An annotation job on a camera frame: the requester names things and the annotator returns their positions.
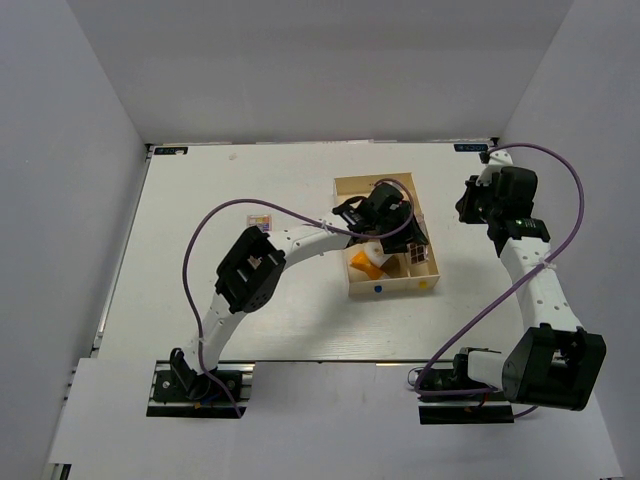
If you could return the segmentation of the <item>mauve long eyeshadow palette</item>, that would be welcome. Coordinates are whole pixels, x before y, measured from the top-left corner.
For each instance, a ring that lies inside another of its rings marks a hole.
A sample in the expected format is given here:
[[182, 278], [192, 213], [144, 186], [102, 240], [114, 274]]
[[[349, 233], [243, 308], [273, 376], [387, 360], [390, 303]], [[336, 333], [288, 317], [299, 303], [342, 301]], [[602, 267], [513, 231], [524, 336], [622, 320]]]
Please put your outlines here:
[[424, 244], [419, 244], [419, 243], [411, 243], [411, 244], [409, 244], [408, 245], [409, 251], [407, 252], [406, 257], [407, 257], [410, 265], [421, 265], [421, 264], [427, 263], [428, 260], [429, 260], [428, 247], [430, 245], [430, 242], [429, 242], [428, 232], [427, 232], [427, 228], [426, 228], [426, 223], [425, 223], [425, 220], [424, 220], [424, 215], [423, 214], [417, 214], [415, 216], [415, 218], [416, 218], [417, 225], [420, 228], [420, 231], [422, 232], [423, 236], [425, 237], [425, 243]]

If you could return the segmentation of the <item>white egg-shaped sponge case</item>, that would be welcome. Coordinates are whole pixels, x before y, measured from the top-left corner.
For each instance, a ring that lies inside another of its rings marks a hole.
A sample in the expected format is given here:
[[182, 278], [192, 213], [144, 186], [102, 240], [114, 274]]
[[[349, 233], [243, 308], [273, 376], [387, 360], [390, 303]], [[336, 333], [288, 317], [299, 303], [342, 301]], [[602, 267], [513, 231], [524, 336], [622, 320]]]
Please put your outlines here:
[[381, 279], [400, 278], [405, 275], [403, 264], [395, 254], [385, 254], [379, 242], [370, 241], [363, 247], [363, 251], [372, 263], [380, 267], [386, 275]]

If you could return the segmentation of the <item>orange white foundation bottle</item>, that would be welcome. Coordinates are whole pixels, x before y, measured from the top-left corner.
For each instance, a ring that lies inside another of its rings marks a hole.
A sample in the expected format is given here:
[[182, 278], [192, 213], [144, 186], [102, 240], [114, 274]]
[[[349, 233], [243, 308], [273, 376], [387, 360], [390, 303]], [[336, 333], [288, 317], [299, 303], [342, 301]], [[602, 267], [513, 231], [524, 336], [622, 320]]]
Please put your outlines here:
[[364, 251], [360, 251], [351, 258], [350, 267], [364, 273], [369, 280], [378, 280], [386, 275], [380, 267], [371, 262]]

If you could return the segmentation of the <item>colourful square eyeshadow palette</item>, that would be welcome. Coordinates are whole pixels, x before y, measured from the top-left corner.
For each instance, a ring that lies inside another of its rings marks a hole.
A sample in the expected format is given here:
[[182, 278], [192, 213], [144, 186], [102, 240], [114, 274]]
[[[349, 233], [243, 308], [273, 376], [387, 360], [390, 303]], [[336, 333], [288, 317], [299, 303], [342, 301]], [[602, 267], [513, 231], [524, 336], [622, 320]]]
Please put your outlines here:
[[261, 232], [270, 232], [273, 226], [273, 220], [271, 215], [248, 215], [246, 220], [248, 227], [256, 227]]

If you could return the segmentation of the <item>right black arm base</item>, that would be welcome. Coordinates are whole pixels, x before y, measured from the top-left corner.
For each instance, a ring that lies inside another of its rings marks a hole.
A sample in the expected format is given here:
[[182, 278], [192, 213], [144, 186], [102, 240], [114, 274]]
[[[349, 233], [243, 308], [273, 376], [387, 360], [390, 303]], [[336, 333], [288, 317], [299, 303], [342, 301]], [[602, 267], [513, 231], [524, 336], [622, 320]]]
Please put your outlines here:
[[443, 395], [451, 390], [476, 390], [483, 386], [454, 374], [454, 368], [437, 365], [420, 385], [435, 396], [418, 396], [419, 422], [425, 426], [490, 425], [515, 422], [511, 404], [501, 392]]

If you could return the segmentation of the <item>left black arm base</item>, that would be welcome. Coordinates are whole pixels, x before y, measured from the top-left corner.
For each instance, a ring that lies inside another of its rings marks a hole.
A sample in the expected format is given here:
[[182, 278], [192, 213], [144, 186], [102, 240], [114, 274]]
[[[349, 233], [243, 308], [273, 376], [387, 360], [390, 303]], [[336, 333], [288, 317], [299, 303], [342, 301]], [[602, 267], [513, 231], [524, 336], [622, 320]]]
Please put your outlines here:
[[224, 384], [224, 389], [209, 376], [197, 374], [178, 349], [168, 360], [155, 364], [147, 403], [146, 416], [151, 418], [192, 418], [238, 420], [236, 404], [244, 413], [251, 396], [253, 364], [223, 363], [210, 372]]

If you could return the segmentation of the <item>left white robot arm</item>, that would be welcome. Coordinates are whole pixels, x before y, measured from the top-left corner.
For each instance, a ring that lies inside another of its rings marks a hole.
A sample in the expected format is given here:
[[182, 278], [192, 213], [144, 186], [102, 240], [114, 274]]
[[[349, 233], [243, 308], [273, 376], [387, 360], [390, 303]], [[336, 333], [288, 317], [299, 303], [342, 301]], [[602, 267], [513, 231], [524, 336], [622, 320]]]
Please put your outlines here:
[[379, 279], [385, 277], [382, 267], [392, 256], [408, 252], [410, 245], [428, 243], [410, 191], [394, 179], [377, 181], [368, 195], [351, 197], [318, 219], [295, 217], [299, 226], [279, 232], [246, 228], [218, 265], [209, 310], [195, 316], [196, 336], [170, 354], [177, 387], [188, 398], [209, 392], [225, 345], [245, 316], [272, 298], [287, 268], [360, 244], [360, 267]]

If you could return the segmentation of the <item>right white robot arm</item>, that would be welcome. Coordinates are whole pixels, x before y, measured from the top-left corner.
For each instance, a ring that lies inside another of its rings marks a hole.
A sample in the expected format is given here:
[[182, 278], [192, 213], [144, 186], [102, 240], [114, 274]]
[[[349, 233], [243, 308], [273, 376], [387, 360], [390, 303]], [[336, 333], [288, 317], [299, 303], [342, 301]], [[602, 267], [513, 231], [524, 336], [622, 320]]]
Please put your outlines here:
[[569, 306], [550, 267], [550, 235], [532, 217], [536, 174], [488, 167], [466, 181], [459, 219], [485, 224], [512, 281], [525, 332], [508, 353], [470, 348], [467, 364], [451, 374], [453, 390], [472, 399], [487, 386], [512, 402], [573, 411], [589, 401], [606, 355], [602, 336], [587, 332]]

